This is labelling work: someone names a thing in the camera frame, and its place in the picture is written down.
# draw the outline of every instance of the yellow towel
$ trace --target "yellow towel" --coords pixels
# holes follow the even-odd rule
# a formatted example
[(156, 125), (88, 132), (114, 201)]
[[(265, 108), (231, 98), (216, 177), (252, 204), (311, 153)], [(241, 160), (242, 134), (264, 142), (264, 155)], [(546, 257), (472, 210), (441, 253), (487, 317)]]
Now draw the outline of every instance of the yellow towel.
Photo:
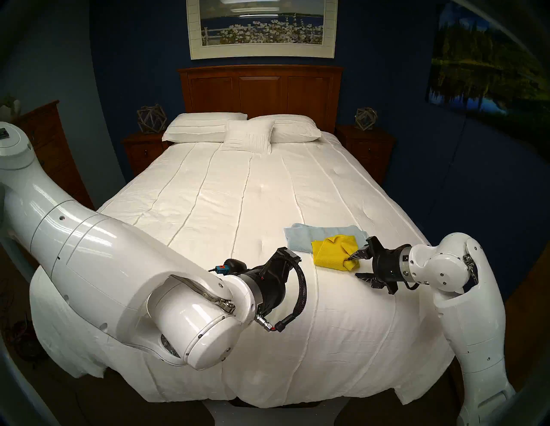
[(352, 270), (359, 265), (359, 261), (347, 260), (358, 250), (353, 235), (334, 235), (324, 241), (312, 241), (311, 247), (315, 265), (337, 270)]

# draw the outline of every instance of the headboard panel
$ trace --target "headboard panel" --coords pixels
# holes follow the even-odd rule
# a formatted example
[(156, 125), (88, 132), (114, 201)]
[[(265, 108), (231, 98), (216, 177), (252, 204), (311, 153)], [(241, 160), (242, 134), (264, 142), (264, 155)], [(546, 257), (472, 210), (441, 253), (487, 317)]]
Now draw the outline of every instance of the headboard panel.
[(315, 65), (229, 65), (178, 70), (185, 111), (311, 117), (334, 133), (342, 68)]

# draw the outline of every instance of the decorative pillow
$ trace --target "decorative pillow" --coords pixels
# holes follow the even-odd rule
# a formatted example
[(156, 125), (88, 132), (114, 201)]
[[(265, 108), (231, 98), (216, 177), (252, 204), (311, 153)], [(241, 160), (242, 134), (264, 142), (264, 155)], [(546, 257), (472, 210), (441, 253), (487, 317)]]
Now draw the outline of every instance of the decorative pillow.
[(227, 122), (246, 120), (243, 113), (188, 113), (179, 114), (170, 123), (163, 141), (172, 142), (223, 142)]
[(232, 120), (227, 126), (222, 151), (271, 153), (271, 130), (274, 120)]
[(315, 122), (305, 115), (274, 114), (251, 118), (249, 121), (273, 119), (271, 143), (310, 142), (321, 137)]

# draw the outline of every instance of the white frame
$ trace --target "white frame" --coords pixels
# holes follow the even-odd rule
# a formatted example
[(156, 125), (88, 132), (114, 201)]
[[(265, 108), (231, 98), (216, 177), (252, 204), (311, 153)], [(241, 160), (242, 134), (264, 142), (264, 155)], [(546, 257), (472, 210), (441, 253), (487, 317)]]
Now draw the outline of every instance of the white frame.
[(338, 0), (324, 0), (323, 44), (239, 43), (234, 45), (202, 45), (199, 0), (187, 1), (187, 29), (191, 59), (228, 58), (236, 56), (308, 56), (334, 58)]

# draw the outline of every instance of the dresser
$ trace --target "dresser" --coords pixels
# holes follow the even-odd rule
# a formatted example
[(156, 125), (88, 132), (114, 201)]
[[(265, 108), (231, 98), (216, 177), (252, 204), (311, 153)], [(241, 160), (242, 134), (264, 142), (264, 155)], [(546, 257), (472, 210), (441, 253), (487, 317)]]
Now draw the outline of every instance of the dresser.
[(80, 204), (95, 210), (67, 145), (57, 111), (58, 103), (54, 101), (36, 108), (20, 116), (13, 124), (28, 136), (46, 174)]
[(335, 135), (378, 184), (384, 182), (395, 138), (380, 128), (361, 130), (353, 125), (336, 125)]
[(163, 142), (163, 133), (133, 133), (127, 136), (122, 144), (126, 150), (130, 167), (134, 175), (139, 175), (162, 154), (173, 142)]

